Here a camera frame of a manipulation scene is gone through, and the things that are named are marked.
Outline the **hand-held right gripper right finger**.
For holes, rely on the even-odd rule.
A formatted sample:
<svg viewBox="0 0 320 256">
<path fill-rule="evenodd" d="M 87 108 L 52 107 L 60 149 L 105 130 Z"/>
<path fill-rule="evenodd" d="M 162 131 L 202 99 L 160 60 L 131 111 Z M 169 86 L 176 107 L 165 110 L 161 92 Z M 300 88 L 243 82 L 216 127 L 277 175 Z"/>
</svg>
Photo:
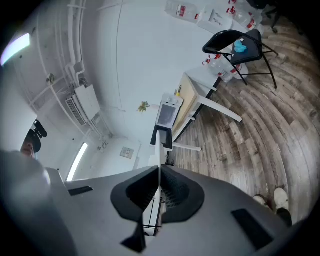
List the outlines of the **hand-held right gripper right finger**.
<svg viewBox="0 0 320 256">
<path fill-rule="evenodd" d="M 293 229 L 236 186 L 173 166 L 161 186 L 183 200 L 162 217 L 149 256 L 278 256 Z"/>
</svg>

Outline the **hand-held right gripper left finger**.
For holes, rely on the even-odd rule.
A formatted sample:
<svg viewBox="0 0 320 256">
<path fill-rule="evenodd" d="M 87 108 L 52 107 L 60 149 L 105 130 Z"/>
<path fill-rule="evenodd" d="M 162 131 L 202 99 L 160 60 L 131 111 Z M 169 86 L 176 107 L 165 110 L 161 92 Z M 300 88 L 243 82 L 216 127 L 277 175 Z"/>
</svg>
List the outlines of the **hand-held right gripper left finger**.
<svg viewBox="0 0 320 256">
<path fill-rule="evenodd" d="M 158 189 L 158 168 L 63 181 L 51 170 L 54 201 L 69 228 L 78 255 L 143 255 L 155 241 L 145 231 L 144 212 Z"/>
</svg>

